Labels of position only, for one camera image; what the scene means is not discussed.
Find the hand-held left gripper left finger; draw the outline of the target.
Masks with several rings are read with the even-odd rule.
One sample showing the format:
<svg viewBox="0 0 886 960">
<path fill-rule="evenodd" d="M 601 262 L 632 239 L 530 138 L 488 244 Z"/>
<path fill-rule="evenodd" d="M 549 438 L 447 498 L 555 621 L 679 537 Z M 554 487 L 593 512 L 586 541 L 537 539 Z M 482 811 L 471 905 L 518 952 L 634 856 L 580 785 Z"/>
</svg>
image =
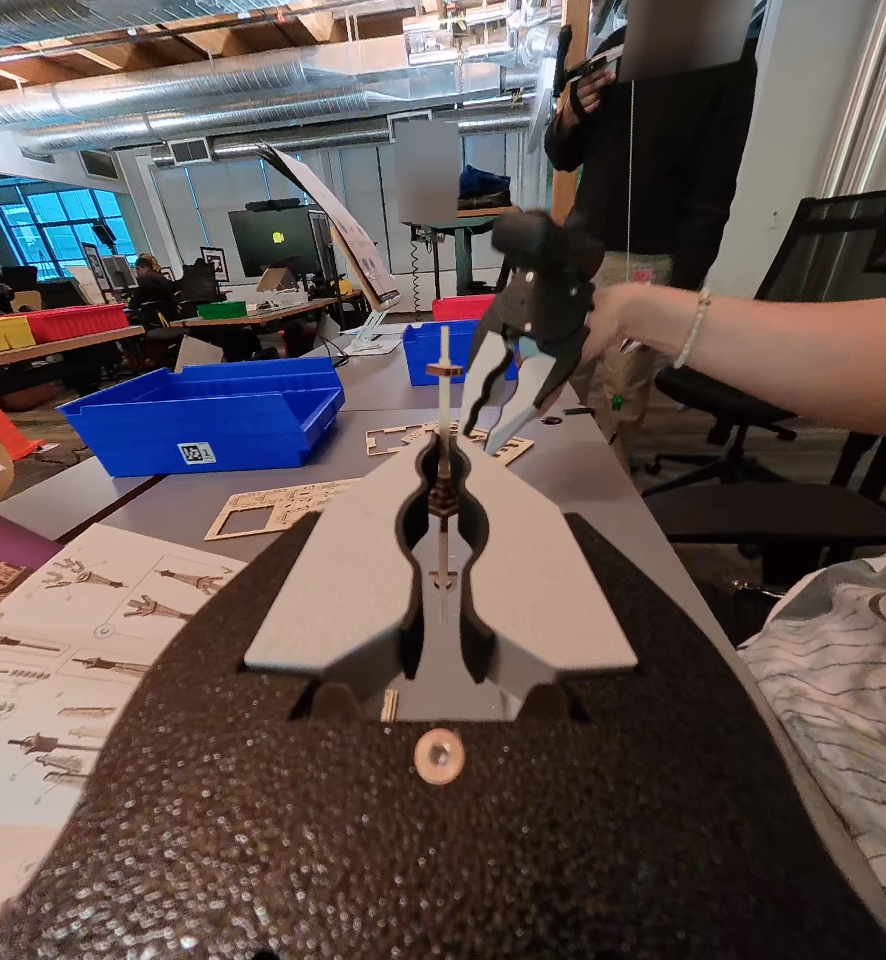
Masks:
<svg viewBox="0 0 886 960">
<path fill-rule="evenodd" d="M 308 515 L 305 542 L 244 654 L 248 673 L 300 681 L 385 720 L 385 692 L 416 678 L 436 610 L 416 557 L 429 531 L 436 438 L 425 437 Z"/>
</svg>

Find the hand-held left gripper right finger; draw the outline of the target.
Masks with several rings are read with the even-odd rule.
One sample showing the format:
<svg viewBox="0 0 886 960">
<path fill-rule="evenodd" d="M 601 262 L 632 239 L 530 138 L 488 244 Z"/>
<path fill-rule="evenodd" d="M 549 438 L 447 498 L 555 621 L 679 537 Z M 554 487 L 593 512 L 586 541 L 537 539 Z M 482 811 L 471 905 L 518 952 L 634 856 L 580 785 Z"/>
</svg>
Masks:
<svg viewBox="0 0 886 960">
<path fill-rule="evenodd" d="M 463 437 L 450 442 L 470 553 L 450 626 L 458 679 L 450 718 L 511 719 L 537 687 L 631 672 L 639 659 L 562 510 Z"/>
</svg>

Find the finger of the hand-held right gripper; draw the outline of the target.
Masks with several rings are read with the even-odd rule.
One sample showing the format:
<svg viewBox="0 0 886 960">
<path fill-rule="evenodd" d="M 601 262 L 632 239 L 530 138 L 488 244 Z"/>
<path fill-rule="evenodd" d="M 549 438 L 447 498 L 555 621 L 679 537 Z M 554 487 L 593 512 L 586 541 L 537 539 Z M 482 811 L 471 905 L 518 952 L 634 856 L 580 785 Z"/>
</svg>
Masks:
<svg viewBox="0 0 886 960">
<path fill-rule="evenodd" d="M 488 432 L 484 452 L 494 457 L 518 429 L 536 417 L 551 387 L 557 358 L 537 348 L 520 348 L 518 383 L 515 392 L 501 407 L 497 422 Z"/>
<path fill-rule="evenodd" d="M 497 419 L 489 428 L 489 439 L 509 439 L 516 428 L 512 423 L 512 400 L 516 387 L 505 386 L 505 374 L 516 358 L 519 339 L 504 337 L 494 330 L 481 330 L 480 340 L 466 372 L 459 432 L 469 436 L 476 427 L 483 408 L 493 399 L 501 402 Z"/>
</svg>

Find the wooden tower spire model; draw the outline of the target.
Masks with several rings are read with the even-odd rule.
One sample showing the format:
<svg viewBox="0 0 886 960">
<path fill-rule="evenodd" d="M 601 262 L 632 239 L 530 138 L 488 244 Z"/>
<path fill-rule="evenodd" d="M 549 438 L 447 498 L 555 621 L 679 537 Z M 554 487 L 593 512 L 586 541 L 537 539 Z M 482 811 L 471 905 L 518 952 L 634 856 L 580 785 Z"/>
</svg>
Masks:
<svg viewBox="0 0 886 960">
<path fill-rule="evenodd" d="M 451 380 L 461 374 L 462 368 L 450 357 L 449 326 L 440 327 L 440 356 L 436 364 L 427 367 L 427 372 L 438 378 L 438 415 L 436 427 L 437 473 L 427 499 L 430 514 L 439 521 L 437 540 L 437 568 L 431 572 L 439 594 L 440 622 L 449 620 L 449 594 L 454 589 L 455 575 L 449 570 L 449 519 L 457 514 L 458 503 L 451 478 Z"/>
</svg>

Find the punched-out wooden parts sheet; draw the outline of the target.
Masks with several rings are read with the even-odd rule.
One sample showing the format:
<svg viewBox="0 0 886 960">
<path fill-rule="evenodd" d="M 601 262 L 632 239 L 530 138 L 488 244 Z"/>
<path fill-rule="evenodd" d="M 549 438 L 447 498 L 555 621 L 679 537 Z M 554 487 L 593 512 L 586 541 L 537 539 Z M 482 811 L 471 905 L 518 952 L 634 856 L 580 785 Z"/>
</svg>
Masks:
<svg viewBox="0 0 886 960">
<path fill-rule="evenodd" d="M 392 455 L 422 443 L 423 438 L 437 431 L 436 421 L 367 430 L 366 455 L 370 458 Z M 508 465 L 531 450 L 534 441 L 528 438 L 510 438 L 494 455 L 497 462 Z"/>
</svg>

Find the person's right forearm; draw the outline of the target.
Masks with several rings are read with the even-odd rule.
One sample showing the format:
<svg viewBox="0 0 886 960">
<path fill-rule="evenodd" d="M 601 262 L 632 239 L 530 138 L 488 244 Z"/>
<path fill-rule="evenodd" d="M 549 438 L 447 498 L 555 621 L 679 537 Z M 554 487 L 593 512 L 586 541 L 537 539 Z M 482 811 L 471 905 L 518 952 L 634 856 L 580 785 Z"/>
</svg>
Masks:
<svg viewBox="0 0 886 960">
<path fill-rule="evenodd" d="M 693 369 L 829 426 L 886 436 L 886 298 L 772 304 L 717 298 Z"/>
</svg>

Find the wooden top desk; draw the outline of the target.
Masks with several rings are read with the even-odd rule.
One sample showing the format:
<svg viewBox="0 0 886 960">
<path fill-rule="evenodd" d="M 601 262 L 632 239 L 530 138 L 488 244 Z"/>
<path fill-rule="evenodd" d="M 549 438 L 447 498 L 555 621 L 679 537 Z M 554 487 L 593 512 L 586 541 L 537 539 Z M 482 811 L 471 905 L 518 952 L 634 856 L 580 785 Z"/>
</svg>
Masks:
<svg viewBox="0 0 886 960">
<path fill-rule="evenodd" d="M 146 329 L 141 325 L 127 326 L 113 330 L 99 331 L 61 341 L 38 343 L 32 346 L 0 351 L 0 368 L 28 363 L 41 358 L 64 356 L 79 350 L 105 343 L 124 341 L 144 335 Z"/>
</svg>

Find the person's right hand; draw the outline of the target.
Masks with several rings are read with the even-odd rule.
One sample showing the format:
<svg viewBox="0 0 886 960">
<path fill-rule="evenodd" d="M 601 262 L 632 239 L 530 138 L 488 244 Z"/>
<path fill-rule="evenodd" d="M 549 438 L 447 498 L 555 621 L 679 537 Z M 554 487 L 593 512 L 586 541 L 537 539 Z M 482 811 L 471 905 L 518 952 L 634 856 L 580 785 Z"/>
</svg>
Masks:
<svg viewBox="0 0 886 960">
<path fill-rule="evenodd" d="M 632 282 L 599 287 L 585 322 L 581 360 L 599 358 L 613 343 L 629 341 L 682 366 L 695 346 L 710 302 L 705 293 L 661 285 Z"/>
</svg>

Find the red plastic bin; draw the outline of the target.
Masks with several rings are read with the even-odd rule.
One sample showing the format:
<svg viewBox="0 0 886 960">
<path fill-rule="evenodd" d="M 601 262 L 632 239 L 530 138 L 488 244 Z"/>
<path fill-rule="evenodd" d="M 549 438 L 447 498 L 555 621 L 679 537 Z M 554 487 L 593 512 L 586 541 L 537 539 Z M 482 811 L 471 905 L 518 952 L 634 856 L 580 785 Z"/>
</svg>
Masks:
<svg viewBox="0 0 886 960">
<path fill-rule="evenodd" d="M 119 303 L 73 306 L 26 313 L 36 344 L 52 344 L 130 326 Z"/>
<path fill-rule="evenodd" d="M 467 294 L 435 299 L 432 303 L 432 317 L 437 323 L 460 321 L 477 322 L 486 313 L 496 294 Z"/>
</svg>

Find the white stand base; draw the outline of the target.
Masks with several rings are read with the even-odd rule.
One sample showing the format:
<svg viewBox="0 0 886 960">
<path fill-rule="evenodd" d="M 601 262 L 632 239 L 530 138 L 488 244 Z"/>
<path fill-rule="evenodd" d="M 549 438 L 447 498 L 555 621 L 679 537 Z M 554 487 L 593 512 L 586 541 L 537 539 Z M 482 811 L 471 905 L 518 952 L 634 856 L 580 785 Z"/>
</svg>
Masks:
<svg viewBox="0 0 886 960">
<path fill-rule="evenodd" d="M 409 322 L 387 323 L 388 315 L 387 310 L 372 310 L 362 326 L 352 331 L 351 341 L 343 347 L 345 354 L 351 357 L 383 356 L 400 346 Z"/>
</svg>

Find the blue bag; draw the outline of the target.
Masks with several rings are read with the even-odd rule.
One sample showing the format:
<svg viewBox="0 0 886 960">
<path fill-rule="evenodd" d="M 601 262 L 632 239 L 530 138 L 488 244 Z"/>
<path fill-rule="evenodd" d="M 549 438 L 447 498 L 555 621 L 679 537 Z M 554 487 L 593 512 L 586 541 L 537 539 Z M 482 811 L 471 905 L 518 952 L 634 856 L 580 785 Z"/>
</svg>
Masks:
<svg viewBox="0 0 886 960">
<path fill-rule="evenodd" d="M 511 178 L 467 164 L 459 176 L 458 202 L 467 207 L 506 207 L 511 202 Z"/>
</svg>

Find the tilted document board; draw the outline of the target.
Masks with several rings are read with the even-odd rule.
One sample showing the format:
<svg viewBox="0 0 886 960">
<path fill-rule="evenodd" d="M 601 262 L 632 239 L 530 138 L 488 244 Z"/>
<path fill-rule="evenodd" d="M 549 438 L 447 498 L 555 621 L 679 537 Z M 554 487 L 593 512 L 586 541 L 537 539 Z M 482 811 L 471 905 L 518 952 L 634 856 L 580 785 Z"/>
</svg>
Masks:
<svg viewBox="0 0 886 960">
<path fill-rule="evenodd" d="M 257 154 L 299 187 L 328 216 L 335 238 L 347 265 L 358 279 L 372 309 L 388 311 L 401 299 L 394 276 L 376 244 L 325 183 L 304 162 L 270 146 L 261 146 Z"/>
</svg>

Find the tagged blue plastic bin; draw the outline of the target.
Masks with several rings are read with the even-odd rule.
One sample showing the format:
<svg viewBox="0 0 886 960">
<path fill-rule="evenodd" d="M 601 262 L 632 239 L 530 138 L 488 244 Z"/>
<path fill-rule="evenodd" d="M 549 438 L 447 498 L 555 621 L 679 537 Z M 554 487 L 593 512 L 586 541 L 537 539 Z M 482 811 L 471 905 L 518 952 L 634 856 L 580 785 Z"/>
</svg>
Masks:
<svg viewBox="0 0 886 960">
<path fill-rule="evenodd" d="M 345 403 L 326 357 L 157 369 L 60 411 L 114 478 L 303 466 Z"/>
</svg>

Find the grey folded card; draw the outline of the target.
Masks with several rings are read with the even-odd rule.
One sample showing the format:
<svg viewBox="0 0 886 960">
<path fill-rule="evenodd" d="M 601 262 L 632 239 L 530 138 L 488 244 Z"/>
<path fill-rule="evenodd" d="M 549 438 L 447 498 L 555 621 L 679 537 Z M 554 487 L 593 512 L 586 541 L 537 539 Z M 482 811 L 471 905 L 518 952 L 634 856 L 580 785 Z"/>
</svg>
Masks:
<svg viewBox="0 0 886 960">
<path fill-rule="evenodd" d="M 225 355 L 220 346 L 184 336 L 180 342 L 174 373 L 180 374 L 190 367 L 219 365 L 224 362 Z"/>
</svg>

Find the black mesh office chair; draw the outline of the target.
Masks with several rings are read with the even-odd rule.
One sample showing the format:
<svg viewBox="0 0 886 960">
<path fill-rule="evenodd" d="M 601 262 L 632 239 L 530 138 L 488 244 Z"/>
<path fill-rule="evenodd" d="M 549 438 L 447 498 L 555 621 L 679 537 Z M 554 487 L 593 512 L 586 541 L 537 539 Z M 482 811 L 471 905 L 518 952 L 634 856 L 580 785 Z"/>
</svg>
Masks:
<svg viewBox="0 0 886 960">
<path fill-rule="evenodd" d="M 886 297 L 886 272 L 869 270 L 886 191 L 841 198 L 806 198 L 791 221 L 785 239 L 756 294 L 774 303 L 846 302 Z M 694 465 L 681 477 L 645 489 L 651 498 L 684 487 L 719 482 L 784 482 L 785 478 L 745 452 L 749 429 L 773 433 L 780 441 L 796 438 L 786 426 L 796 418 L 773 405 L 722 384 L 687 366 L 664 368 L 656 389 L 688 409 L 709 414 L 713 427 L 708 443 L 724 448 L 720 455 L 657 453 L 644 462 L 649 475 L 666 463 Z"/>
</svg>

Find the person in printed shirt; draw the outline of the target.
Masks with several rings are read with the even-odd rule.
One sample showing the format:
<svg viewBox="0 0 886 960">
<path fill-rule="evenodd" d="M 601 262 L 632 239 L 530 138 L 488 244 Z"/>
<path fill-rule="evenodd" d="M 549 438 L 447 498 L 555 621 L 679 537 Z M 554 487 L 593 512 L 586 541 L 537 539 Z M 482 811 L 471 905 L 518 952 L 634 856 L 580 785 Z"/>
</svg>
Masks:
<svg viewBox="0 0 886 960">
<path fill-rule="evenodd" d="M 886 893 L 886 553 L 809 574 L 737 652 Z"/>
</svg>

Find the folded instruction leaflet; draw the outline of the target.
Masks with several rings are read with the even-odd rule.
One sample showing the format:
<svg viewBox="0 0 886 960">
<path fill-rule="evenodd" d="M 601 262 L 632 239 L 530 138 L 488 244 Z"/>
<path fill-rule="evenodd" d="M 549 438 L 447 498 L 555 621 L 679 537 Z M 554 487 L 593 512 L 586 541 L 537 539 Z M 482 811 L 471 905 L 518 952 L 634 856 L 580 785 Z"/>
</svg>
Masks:
<svg viewBox="0 0 886 960">
<path fill-rule="evenodd" d="M 246 562 L 96 524 L 0 606 L 0 918 L 166 646 Z"/>
</svg>

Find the orange floor sign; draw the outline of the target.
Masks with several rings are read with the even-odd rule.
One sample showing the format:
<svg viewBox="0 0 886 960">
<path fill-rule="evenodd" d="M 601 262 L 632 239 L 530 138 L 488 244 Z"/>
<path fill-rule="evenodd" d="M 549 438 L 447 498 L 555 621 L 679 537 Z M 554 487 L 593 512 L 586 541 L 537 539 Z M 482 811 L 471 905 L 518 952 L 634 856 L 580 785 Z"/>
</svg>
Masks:
<svg viewBox="0 0 886 960">
<path fill-rule="evenodd" d="M 17 462 L 40 452 L 46 443 L 46 440 L 26 437 L 0 408 L 0 444 L 12 461 Z"/>
</svg>

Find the silver vertical pipes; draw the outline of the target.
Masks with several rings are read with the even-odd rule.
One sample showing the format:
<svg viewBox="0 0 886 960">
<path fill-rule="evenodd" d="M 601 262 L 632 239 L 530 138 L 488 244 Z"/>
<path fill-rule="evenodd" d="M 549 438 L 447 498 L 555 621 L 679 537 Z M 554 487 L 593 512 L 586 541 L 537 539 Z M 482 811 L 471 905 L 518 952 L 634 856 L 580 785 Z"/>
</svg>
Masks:
<svg viewBox="0 0 886 960">
<path fill-rule="evenodd" d="M 864 192 L 886 141 L 886 1 L 877 5 L 862 46 L 817 196 Z"/>
</svg>

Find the large window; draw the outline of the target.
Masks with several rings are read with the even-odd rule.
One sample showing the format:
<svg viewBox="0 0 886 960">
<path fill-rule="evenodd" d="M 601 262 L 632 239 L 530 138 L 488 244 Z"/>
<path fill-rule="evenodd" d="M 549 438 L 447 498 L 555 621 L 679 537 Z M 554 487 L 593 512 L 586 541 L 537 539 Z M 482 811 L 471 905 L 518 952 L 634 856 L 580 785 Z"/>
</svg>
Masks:
<svg viewBox="0 0 886 960">
<path fill-rule="evenodd" d="M 0 227 L 19 264 L 36 268 L 43 282 L 67 278 L 70 267 L 87 266 L 85 245 L 130 265 L 137 259 L 122 201 L 108 190 L 28 182 L 1 186 Z"/>
</svg>

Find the wall monitor screen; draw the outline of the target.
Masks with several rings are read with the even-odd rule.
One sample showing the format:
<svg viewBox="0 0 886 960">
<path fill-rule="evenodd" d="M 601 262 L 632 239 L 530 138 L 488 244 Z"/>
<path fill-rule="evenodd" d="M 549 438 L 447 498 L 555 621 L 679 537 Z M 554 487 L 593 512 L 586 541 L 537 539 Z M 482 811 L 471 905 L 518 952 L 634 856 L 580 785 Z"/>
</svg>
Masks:
<svg viewBox="0 0 886 960">
<path fill-rule="evenodd" d="M 310 207 L 229 212 L 244 274 L 258 278 L 294 261 L 300 276 L 319 273 L 322 263 L 309 217 Z"/>
</svg>

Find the silver spiral air duct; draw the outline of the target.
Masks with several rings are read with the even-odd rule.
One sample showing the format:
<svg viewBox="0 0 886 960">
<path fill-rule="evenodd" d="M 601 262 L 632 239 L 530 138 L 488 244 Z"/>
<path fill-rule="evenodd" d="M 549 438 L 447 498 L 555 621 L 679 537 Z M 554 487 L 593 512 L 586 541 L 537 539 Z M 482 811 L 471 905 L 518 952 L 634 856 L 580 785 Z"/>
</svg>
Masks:
<svg viewBox="0 0 886 960">
<path fill-rule="evenodd" d="M 410 60 L 404 37 L 292 47 L 0 91 L 0 131 L 47 127 L 178 109 L 196 101 L 261 99 L 271 94 L 346 90 L 405 83 L 413 98 L 505 89 L 538 69 L 525 46 Z"/>
<path fill-rule="evenodd" d="M 282 1 L 0 1 L 0 50 L 178 20 L 281 8 L 297 16 L 371 6 L 372 2 Z"/>
</svg>

